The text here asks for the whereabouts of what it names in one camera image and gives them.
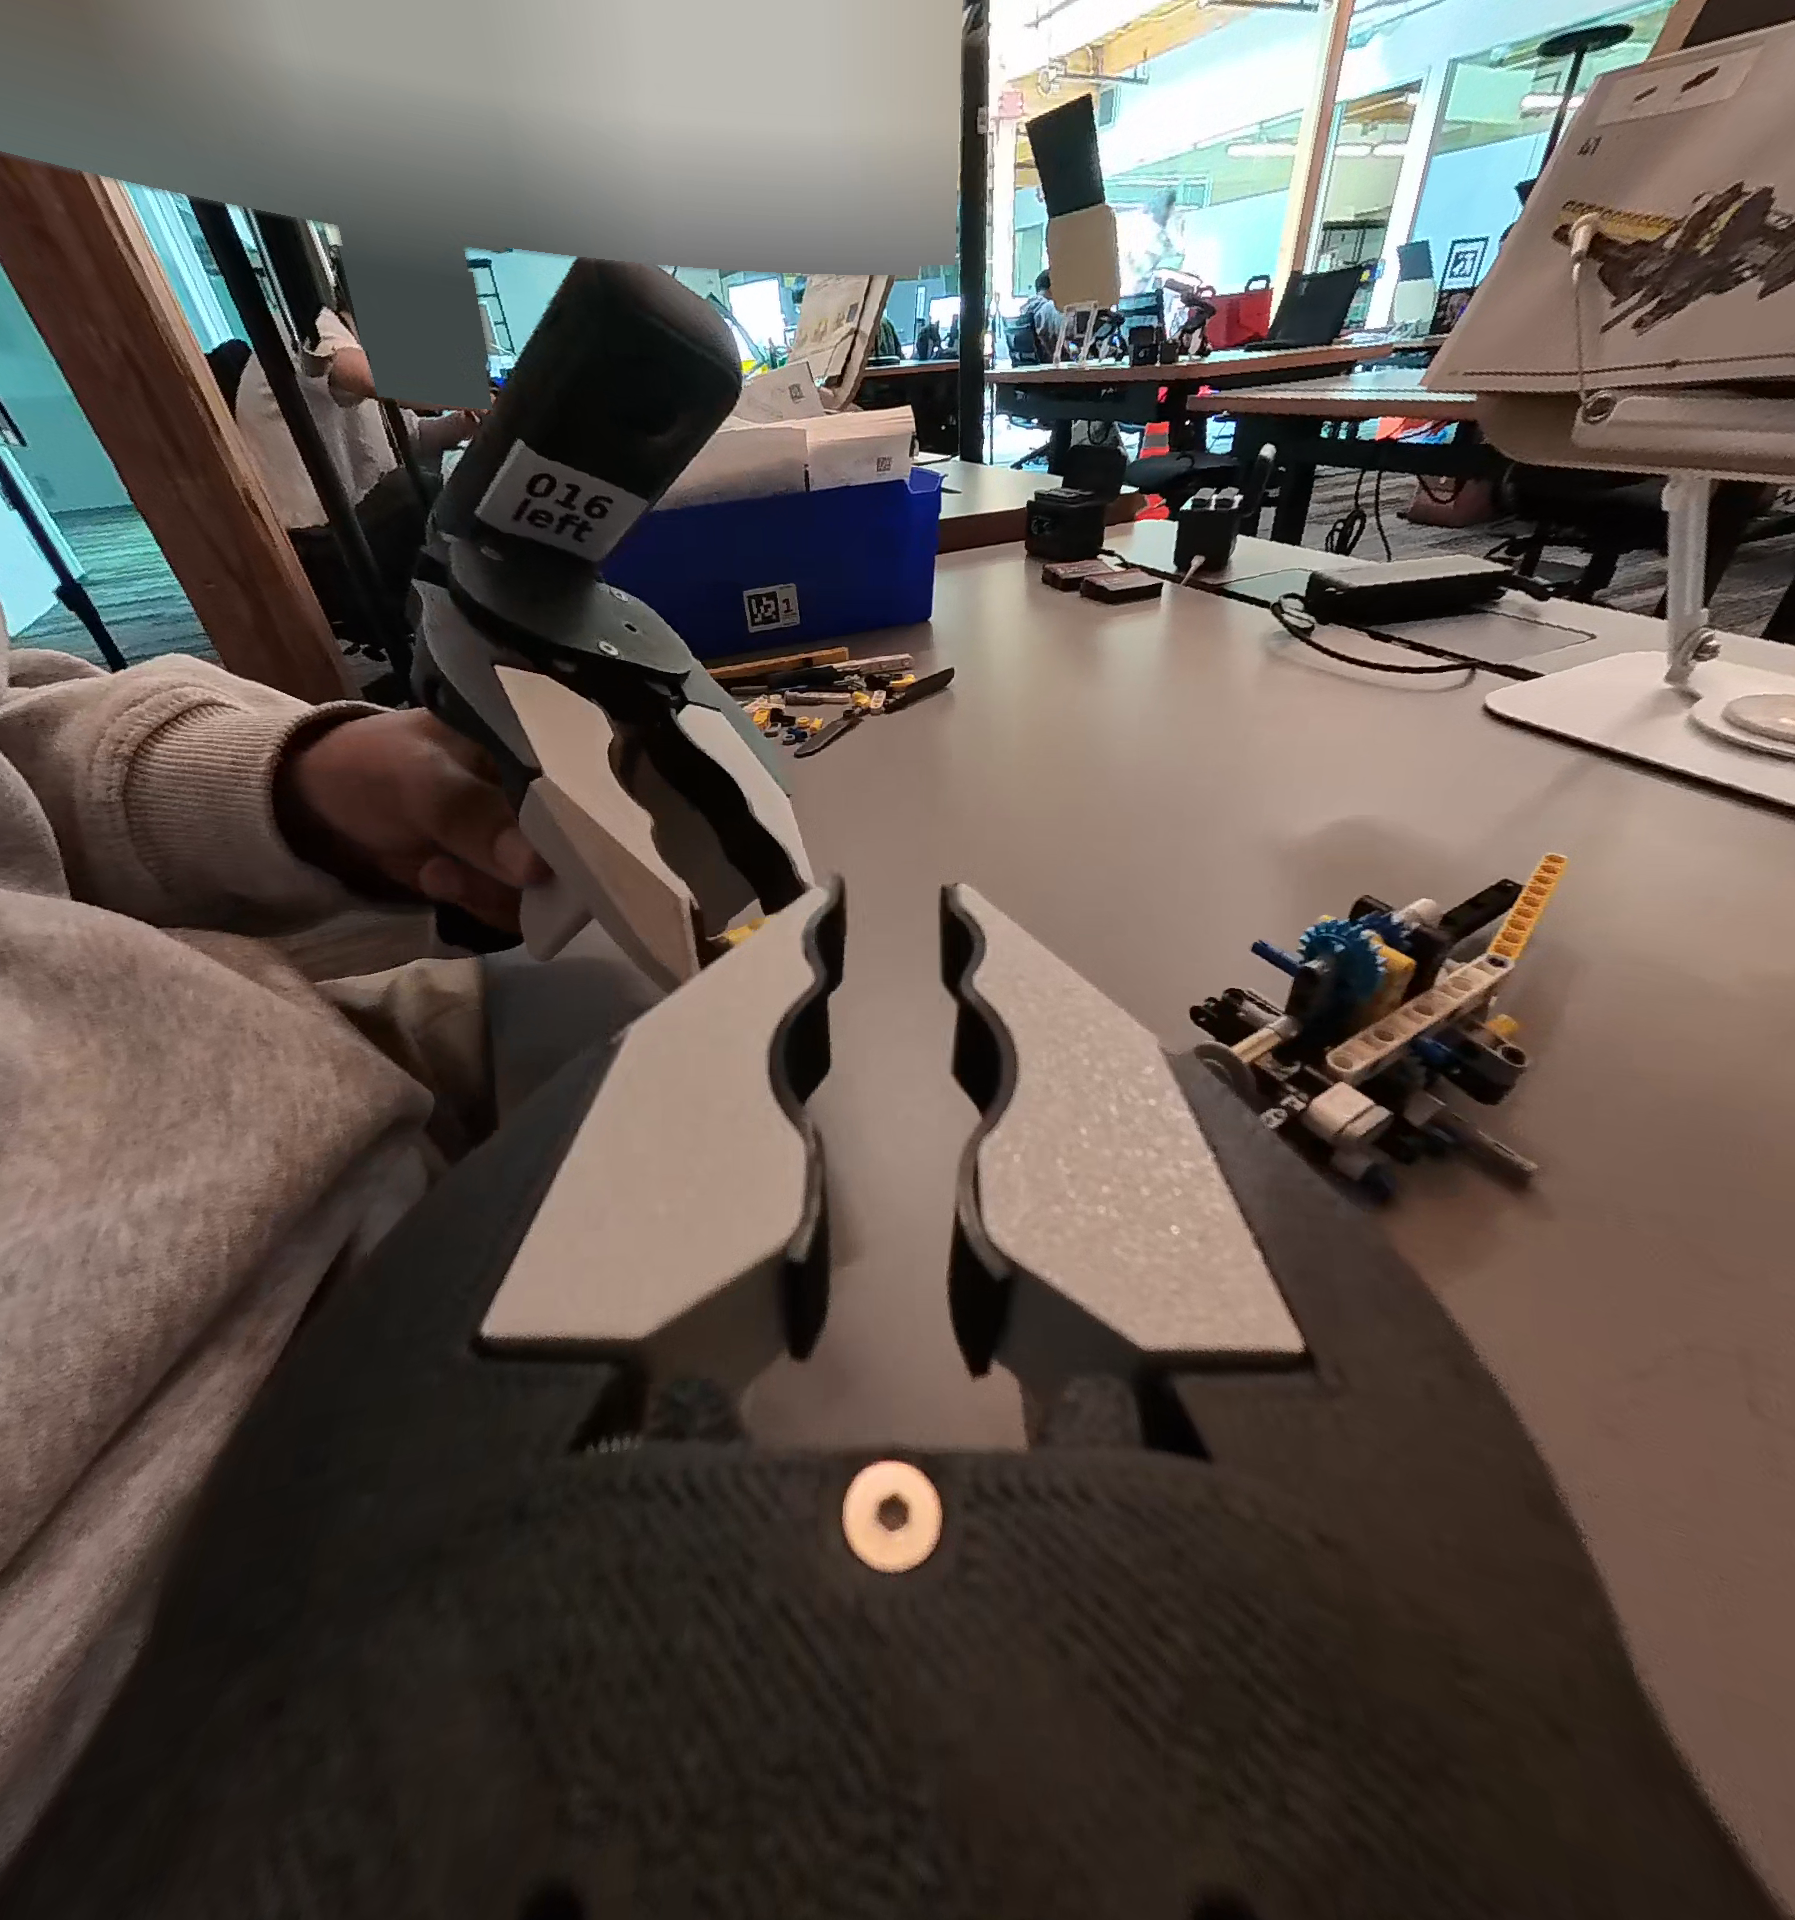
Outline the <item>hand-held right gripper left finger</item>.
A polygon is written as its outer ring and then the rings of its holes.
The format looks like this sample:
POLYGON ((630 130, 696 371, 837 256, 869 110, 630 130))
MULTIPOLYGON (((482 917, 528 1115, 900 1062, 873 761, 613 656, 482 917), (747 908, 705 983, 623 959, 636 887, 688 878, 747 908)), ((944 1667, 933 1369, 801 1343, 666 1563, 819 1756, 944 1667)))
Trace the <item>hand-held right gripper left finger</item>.
POLYGON ((623 1032, 565 1139, 499 1139, 521 1182, 475 1207, 475 1354, 588 1376, 576 1442, 641 1440, 670 1388, 702 1388, 716 1426, 815 1357, 830 1200, 810 1099, 846 927, 844 884, 819 884, 623 1032))

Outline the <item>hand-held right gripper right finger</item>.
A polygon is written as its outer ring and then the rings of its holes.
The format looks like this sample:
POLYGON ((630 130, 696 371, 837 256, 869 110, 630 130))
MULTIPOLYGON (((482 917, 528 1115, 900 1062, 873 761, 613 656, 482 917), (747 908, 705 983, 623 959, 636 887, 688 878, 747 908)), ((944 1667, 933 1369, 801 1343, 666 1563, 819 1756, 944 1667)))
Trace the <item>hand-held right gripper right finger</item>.
POLYGON ((950 1316, 980 1380, 1016 1383, 1034 1445, 1124 1428, 1199 1448, 1181 1380, 1311 1356, 1155 1035, 967 884, 939 893, 958 1152, 950 1316))

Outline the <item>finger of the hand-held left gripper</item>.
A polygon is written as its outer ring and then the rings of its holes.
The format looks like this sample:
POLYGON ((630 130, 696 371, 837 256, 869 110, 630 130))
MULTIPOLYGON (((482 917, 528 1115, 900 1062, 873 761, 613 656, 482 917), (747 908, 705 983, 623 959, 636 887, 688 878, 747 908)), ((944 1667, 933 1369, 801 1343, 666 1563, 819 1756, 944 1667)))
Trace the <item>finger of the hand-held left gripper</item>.
POLYGON ((609 717, 546 674, 497 677, 536 767, 519 828, 548 868, 521 899, 528 954, 548 962, 599 925, 661 991, 676 989, 700 968, 696 900, 613 771, 609 717))
POLYGON ((786 784, 744 714, 684 702, 616 728, 613 771, 644 810, 705 940, 792 905, 817 881, 786 784))

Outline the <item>lego vehicle model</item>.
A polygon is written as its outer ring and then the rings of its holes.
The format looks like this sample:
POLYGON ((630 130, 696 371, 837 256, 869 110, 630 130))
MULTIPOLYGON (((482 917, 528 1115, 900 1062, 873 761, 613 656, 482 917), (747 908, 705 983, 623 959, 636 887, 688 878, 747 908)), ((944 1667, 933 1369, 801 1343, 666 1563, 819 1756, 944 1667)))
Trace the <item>lego vehicle model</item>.
POLYGON ((1451 906, 1360 896, 1289 947, 1255 942, 1283 996, 1232 988, 1193 1005, 1193 1055, 1262 1131, 1371 1204, 1393 1200, 1399 1170, 1447 1157, 1527 1188, 1537 1165, 1478 1115, 1528 1068, 1500 998, 1564 873, 1548 852, 1451 906))

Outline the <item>person's left forearm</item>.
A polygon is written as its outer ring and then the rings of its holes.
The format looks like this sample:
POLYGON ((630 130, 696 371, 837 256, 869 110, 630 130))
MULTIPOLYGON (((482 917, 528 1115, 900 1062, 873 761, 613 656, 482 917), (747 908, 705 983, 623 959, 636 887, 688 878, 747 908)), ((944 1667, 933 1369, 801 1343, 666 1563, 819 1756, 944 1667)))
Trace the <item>person's left forearm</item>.
POLYGON ((363 896, 290 848, 273 780, 371 710, 188 656, 110 674, 12 647, 0 607, 0 889, 214 932, 344 914, 363 896))

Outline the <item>pile of loose lego pieces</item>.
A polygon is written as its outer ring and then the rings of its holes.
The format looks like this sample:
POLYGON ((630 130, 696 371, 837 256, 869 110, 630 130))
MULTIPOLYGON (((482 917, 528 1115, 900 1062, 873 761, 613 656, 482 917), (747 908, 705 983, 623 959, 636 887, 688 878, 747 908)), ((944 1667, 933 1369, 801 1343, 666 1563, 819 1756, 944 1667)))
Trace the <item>pile of loose lego pieces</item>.
POLYGON ((913 709, 956 683, 954 667, 912 653, 852 656, 829 647, 764 654, 709 669, 752 731, 793 756, 815 756, 863 722, 913 709))

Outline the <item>person's left hand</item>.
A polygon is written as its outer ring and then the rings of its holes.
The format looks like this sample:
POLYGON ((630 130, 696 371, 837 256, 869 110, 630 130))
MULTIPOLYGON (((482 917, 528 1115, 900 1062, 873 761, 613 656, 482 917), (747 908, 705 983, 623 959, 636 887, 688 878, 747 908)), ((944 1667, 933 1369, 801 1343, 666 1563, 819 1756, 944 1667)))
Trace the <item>person's left hand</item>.
POLYGON ((311 720, 269 801, 290 850, 353 893, 451 908, 507 940, 548 879, 493 761, 423 710, 311 720))

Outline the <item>white paper bags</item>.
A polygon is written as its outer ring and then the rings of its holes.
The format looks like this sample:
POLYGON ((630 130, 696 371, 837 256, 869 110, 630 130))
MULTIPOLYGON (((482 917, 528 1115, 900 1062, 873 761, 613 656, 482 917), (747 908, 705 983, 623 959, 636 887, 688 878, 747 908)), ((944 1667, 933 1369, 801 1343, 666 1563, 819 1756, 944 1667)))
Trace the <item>white paper bags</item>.
POLYGON ((915 448, 910 405, 832 409, 810 363, 744 382, 733 414, 656 503, 661 510, 904 482, 915 448))

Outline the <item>printed paper booklet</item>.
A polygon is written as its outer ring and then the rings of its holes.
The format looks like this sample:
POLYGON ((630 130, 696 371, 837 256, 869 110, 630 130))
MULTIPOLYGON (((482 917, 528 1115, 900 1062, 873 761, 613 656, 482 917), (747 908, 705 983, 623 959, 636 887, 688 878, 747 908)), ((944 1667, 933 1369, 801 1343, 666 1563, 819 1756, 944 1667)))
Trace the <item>printed paper booklet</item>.
POLYGON ((798 305, 789 359, 810 374, 829 414, 848 411, 875 358, 893 276, 810 275, 798 305))

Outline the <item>blue plastic bin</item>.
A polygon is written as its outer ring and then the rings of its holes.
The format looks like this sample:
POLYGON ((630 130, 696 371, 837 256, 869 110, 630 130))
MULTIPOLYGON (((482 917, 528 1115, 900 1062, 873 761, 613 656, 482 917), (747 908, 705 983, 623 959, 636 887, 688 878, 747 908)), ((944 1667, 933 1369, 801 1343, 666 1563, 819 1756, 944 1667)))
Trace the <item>blue plastic bin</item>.
POLYGON ((852 640, 933 618, 943 482, 663 508, 603 579, 656 611, 705 664, 768 644, 852 640))

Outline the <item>black tripod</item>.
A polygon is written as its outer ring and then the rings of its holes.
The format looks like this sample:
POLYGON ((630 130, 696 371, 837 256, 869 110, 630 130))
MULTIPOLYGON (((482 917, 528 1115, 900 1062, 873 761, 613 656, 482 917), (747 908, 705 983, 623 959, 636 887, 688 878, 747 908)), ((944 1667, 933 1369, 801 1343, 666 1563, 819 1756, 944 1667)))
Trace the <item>black tripod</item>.
POLYGON ((80 571, 71 562, 68 544, 59 540, 54 522, 42 512, 30 495, 27 478, 10 460, 10 448, 14 445, 24 445, 23 435, 0 400, 0 502, 17 517, 24 538, 46 562, 55 601, 84 627, 101 664, 111 671, 124 669, 124 654, 106 625, 104 615, 97 611, 92 592, 83 584, 80 571))
POLYGON ((334 640, 379 665, 370 695, 402 699, 427 513, 407 433, 376 397, 309 227, 203 197, 188 213, 241 324, 206 358, 221 404, 334 640))

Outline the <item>brown wooden desk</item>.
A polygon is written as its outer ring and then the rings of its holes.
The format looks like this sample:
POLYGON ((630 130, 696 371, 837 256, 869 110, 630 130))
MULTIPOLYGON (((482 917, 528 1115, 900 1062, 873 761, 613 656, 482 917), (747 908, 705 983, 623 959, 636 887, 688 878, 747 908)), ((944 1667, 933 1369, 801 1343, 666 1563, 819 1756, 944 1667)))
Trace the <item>brown wooden desk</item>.
POLYGON ((1061 491, 1057 477, 961 460, 917 461, 912 466, 912 480, 921 482, 931 477, 939 480, 937 554, 940 557, 1000 544, 1023 544, 1028 540, 1028 554, 1034 559, 1084 559, 1102 547, 1107 528, 1132 525, 1149 503, 1147 492, 1132 488, 1090 492, 1089 498, 1096 506, 1079 517, 1096 527, 1094 538, 1084 540, 1086 527, 1075 535, 1042 537, 1034 528, 1047 516, 1033 503, 1042 492, 1061 491))

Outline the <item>black vertical pole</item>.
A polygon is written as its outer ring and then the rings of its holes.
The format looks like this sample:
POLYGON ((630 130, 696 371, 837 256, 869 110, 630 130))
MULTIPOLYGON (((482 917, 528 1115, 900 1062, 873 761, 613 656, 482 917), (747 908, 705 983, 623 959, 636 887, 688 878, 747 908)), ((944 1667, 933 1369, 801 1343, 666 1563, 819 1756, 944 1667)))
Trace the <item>black vertical pole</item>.
POLYGON ((960 6, 958 36, 958 457, 984 463, 989 366, 989 2, 960 6))

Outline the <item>wooden pillar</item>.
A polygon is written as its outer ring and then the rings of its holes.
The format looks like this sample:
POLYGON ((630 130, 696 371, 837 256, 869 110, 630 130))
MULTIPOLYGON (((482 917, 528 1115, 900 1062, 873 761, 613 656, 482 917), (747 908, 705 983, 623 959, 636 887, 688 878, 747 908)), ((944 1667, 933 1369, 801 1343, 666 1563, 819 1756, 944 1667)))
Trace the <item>wooden pillar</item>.
POLYGON ((124 183, 0 152, 0 267, 221 665, 307 702, 348 696, 124 183))

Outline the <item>person's grey sweatshirt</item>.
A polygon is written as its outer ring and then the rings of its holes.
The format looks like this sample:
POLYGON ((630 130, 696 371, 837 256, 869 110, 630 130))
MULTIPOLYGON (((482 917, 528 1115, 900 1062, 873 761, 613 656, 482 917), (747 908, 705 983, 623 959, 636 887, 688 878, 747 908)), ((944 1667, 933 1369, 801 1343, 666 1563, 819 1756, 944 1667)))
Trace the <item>person's grey sweatshirt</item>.
POLYGON ((435 965, 331 1000, 264 940, 346 911, 327 876, 180 902, 175 930, 0 866, 0 1604, 24 1608, 46 1534, 100 1458, 215 1326, 280 1308, 419 1165, 432 1096, 395 1039, 469 1016, 488 1093, 482 978, 435 965))

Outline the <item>black and beige panel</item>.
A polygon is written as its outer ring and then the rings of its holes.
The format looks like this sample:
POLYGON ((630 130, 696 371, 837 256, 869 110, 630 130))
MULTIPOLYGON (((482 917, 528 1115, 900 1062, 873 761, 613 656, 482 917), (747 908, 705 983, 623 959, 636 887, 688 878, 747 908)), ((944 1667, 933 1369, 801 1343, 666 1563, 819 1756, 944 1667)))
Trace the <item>black and beige panel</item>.
POLYGON ((1044 201, 1044 256, 1057 307, 1109 310, 1119 297, 1119 238, 1100 175, 1096 95, 1079 93, 1027 122, 1044 201))

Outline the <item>black battery charger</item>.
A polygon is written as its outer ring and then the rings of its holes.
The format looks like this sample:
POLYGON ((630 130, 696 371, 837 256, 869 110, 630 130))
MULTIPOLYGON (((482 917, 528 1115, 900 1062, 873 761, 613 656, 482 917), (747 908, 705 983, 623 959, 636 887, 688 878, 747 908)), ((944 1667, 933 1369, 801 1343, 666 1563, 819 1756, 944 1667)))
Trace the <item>black battery charger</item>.
POLYGON ((1222 579, 1229 574, 1241 535, 1257 525, 1258 488, 1199 488, 1178 508, 1174 574, 1222 579))

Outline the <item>dark office desk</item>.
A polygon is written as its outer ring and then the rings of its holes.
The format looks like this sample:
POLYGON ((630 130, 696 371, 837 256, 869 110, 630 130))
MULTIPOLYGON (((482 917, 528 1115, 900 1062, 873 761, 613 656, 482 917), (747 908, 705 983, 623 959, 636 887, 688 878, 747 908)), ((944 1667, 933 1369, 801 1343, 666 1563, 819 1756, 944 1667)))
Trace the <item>dark office desk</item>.
POLYGON ((1189 401, 1195 418, 1232 421, 1244 461, 1258 445, 1275 445, 1275 503, 1268 527, 1252 525, 1268 540, 1303 544, 1318 468, 1359 475, 1398 475, 1440 482, 1482 480, 1496 484, 1504 457, 1485 443, 1478 401, 1462 394, 1425 386, 1421 373, 1354 373, 1341 378, 1280 382, 1242 394, 1209 394, 1189 401), (1454 439, 1365 439, 1378 421, 1403 421, 1416 429, 1454 429, 1454 439))
POLYGON ((1168 366, 1074 363, 1003 369, 987 374, 995 414, 1057 430, 1072 422, 1149 429, 1162 422, 1171 449, 1203 448, 1193 429, 1199 395, 1244 395, 1305 377, 1335 377, 1375 366, 1398 353, 1392 344, 1330 344, 1323 348, 1236 348, 1168 366))

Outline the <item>black power adapter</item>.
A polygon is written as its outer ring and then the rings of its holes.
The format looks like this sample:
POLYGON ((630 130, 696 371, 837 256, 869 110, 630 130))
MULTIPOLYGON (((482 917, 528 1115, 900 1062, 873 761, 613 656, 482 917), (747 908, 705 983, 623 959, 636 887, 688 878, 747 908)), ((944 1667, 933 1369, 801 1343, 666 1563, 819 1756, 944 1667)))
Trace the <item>black power adapter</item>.
POLYGON ((1373 633, 1392 624, 1475 613, 1498 603, 1514 574, 1475 557, 1317 565, 1301 590, 1305 611, 1328 625, 1373 633))

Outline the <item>white book stand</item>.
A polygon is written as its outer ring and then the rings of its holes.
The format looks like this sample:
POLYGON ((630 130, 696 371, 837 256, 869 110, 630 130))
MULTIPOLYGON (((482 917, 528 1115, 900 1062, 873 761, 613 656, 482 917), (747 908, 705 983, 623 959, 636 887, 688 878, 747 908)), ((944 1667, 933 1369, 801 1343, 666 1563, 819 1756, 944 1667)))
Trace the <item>white book stand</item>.
POLYGON ((1662 637, 1548 667, 1488 710, 1514 728, 1795 818, 1795 643, 1729 639, 1706 567, 1719 482, 1795 484, 1795 382, 1482 397, 1512 457, 1658 475, 1667 519, 1662 637))

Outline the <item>black laptop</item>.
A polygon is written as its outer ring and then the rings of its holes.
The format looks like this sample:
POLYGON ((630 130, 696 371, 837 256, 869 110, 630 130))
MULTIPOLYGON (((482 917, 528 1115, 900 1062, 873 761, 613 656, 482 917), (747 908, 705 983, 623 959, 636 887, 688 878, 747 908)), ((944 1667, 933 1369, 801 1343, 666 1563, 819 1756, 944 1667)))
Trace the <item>black laptop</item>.
POLYGON ((1332 346, 1367 281, 1367 265, 1293 275, 1258 348, 1291 351, 1332 346))

